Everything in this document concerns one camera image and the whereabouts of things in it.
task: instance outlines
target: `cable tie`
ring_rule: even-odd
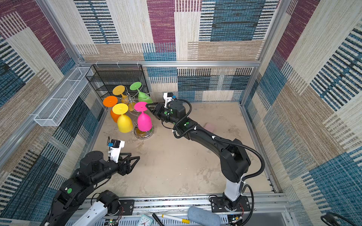
[[[245,176],[245,174],[246,173],[244,173],[242,176],[241,176],[241,178],[240,178],[240,180],[245,184],[246,182],[245,181],[243,181],[243,177]]]

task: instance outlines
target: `beige floor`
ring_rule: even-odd
[[[254,144],[236,102],[192,103],[189,117],[204,126],[216,125],[214,133],[230,140],[239,139],[247,146]],[[118,196],[197,195],[222,193],[226,179],[221,173],[220,160],[210,150],[186,138],[176,139],[170,129],[151,116],[155,133],[146,140],[139,140],[133,132],[121,133],[109,113],[104,121],[93,150],[102,151],[107,159],[107,138],[126,142],[122,152],[131,152],[141,159],[134,170],[125,176],[115,174],[95,192],[110,190]],[[256,155],[251,159],[249,173],[260,168]],[[247,180],[254,192],[270,192],[265,173]]]

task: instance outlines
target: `alarm clock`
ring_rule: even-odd
[[[151,226],[152,224],[153,224],[153,219],[149,218],[146,215],[142,215],[137,223],[137,226]]]

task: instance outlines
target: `white wire basket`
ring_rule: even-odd
[[[93,74],[89,67],[75,69],[34,118],[40,126],[59,126]]]

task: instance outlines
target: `pink sponge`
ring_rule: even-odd
[[[215,129],[215,125],[211,124],[211,123],[206,123],[206,125],[204,126],[204,129],[206,129],[212,133]]]

